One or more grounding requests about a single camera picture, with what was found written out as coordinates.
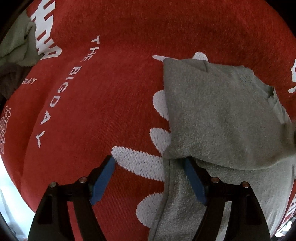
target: green cloth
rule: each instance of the green cloth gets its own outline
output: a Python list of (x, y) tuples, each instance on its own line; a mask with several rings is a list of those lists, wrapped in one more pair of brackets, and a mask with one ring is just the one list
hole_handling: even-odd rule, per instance
[(34, 66), (42, 57), (37, 53), (35, 31), (36, 24), (24, 11), (0, 44), (0, 66), (5, 63)]

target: gray sweatshirt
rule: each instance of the gray sweatshirt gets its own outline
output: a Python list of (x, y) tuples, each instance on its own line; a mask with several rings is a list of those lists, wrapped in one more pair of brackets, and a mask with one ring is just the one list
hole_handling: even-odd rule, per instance
[[(193, 156), (225, 183), (250, 183), (270, 234), (285, 213), (294, 182), (294, 126), (275, 89), (243, 66), (165, 59), (171, 144), (163, 155), (165, 189), (148, 240), (189, 241), (206, 207), (176, 158)], [(226, 203), (217, 241), (227, 229)]]

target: blue gripper pad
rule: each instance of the blue gripper pad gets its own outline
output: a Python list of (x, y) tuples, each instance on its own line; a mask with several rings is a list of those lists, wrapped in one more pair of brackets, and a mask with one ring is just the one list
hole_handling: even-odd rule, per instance
[(112, 174), (115, 170), (115, 159), (114, 157), (111, 157), (106, 164), (105, 168), (101, 172), (100, 176), (98, 177), (97, 181), (94, 184), (93, 187), (93, 196), (90, 199), (90, 202), (92, 205), (95, 205), (96, 202), (100, 201), (106, 187), (112, 177)]
[(205, 187), (200, 181), (188, 158), (185, 158), (184, 161), (184, 171), (187, 175), (187, 178), (189, 179), (189, 182), (191, 184), (192, 190), (196, 198), (198, 199), (198, 201), (206, 205), (207, 197), (205, 195)]

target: white embroidered design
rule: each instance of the white embroidered design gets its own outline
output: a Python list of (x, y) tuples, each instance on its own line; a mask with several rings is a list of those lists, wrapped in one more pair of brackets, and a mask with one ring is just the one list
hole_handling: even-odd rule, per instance
[(44, 133), (45, 133), (45, 131), (42, 131), (41, 134), (36, 135), (36, 139), (38, 141), (38, 148), (40, 148), (40, 146), (41, 146), (40, 137), (43, 136)]
[(2, 152), (2, 154), (4, 154), (4, 144), (5, 144), (5, 133), (6, 133), (6, 129), (7, 129), (7, 123), (9, 120), (9, 117), (11, 116), (11, 112), (10, 112), (11, 108), (8, 108), (8, 106), (6, 106), (4, 108), (4, 112), (3, 112), (3, 116), (0, 120), (0, 150)]
[(44, 56), (41, 59), (58, 57), (62, 53), (61, 48), (57, 45), (53, 46), (54, 41), (49, 39), (54, 22), (54, 16), (52, 14), (46, 20), (45, 17), (55, 9), (55, 1), (44, 8), (49, 2), (50, 0), (42, 0), (37, 10), (31, 16), (31, 20), (35, 22), (37, 27), (36, 46), (38, 49), (38, 54), (44, 53)]
[(35, 78), (24, 79), (24, 81), (22, 82), (22, 84), (31, 84), (32, 85), (36, 80), (37, 80), (37, 78), (36, 79)]
[[(291, 68), (291, 71), (292, 71), (292, 82), (296, 82), (296, 71), (295, 71), (295, 69), (296, 69), (296, 59), (294, 60), (294, 65)], [(289, 93), (294, 93), (295, 90), (296, 90), (296, 86), (293, 87), (293, 88), (291, 88), (291, 89), (289, 89), (288, 92)]]
[[(159, 61), (167, 58), (159, 55), (153, 55), (152, 57)], [(207, 56), (202, 52), (195, 53), (193, 58), (208, 61)], [(152, 101), (156, 111), (168, 121), (168, 108), (164, 90), (156, 92)], [(164, 170), (161, 156), (170, 144), (171, 134), (162, 128), (155, 127), (151, 128), (150, 137), (160, 154), (159, 156), (119, 146), (112, 148), (111, 155), (116, 163), (124, 169), (136, 175), (163, 182)], [(137, 206), (136, 216), (144, 226), (151, 227), (162, 197), (162, 193), (151, 194), (145, 197)]]
[(151, 228), (163, 193), (153, 193), (145, 197), (137, 206), (136, 216), (146, 227)]

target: dark brown cloth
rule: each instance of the dark brown cloth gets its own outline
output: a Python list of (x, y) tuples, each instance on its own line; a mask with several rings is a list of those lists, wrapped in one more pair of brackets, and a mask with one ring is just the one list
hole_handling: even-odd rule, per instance
[(0, 66), (0, 111), (3, 110), (6, 100), (24, 81), (31, 68), (14, 63), (6, 63)]

